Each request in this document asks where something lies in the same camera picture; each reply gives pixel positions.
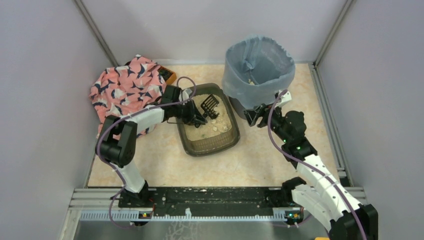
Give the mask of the black litter scoop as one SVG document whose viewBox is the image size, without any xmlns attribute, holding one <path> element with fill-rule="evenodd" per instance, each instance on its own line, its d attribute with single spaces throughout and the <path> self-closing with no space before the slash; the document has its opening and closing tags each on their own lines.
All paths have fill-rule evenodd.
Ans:
<svg viewBox="0 0 424 240">
<path fill-rule="evenodd" d="M 212 120 L 216 119 L 219 116 L 219 112 L 215 110 L 218 107 L 219 101 L 213 94 L 201 94 L 196 95 L 193 98 L 193 101 L 196 105 L 197 112 L 195 114 L 195 119 L 203 121 L 207 117 Z"/>
</svg>

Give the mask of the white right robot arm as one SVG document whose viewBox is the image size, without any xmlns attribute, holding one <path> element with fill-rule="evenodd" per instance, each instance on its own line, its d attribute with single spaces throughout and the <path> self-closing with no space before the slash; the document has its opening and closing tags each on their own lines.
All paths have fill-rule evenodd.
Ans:
<svg viewBox="0 0 424 240">
<path fill-rule="evenodd" d="M 248 124 L 266 127 L 269 137 L 282 141 L 278 150 L 299 177 L 284 182 L 283 198 L 300 205 L 318 220 L 331 240 L 377 240 L 379 215 L 372 204 L 363 204 L 332 175 L 306 137 L 304 113 L 259 105 L 243 111 Z"/>
</svg>

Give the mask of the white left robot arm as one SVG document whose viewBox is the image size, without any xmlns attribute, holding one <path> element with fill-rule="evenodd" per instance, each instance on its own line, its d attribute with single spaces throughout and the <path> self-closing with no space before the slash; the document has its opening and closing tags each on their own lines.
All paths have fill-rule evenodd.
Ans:
<svg viewBox="0 0 424 240">
<path fill-rule="evenodd" d="M 138 134 L 170 118 L 196 128 L 207 123 L 195 102 L 194 92 L 168 85 L 160 102 L 146 105 L 136 113 L 108 116 L 95 146 L 100 160 L 115 170 L 123 182 L 122 193 L 137 201 L 149 200 L 149 185 L 133 162 Z"/>
</svg>

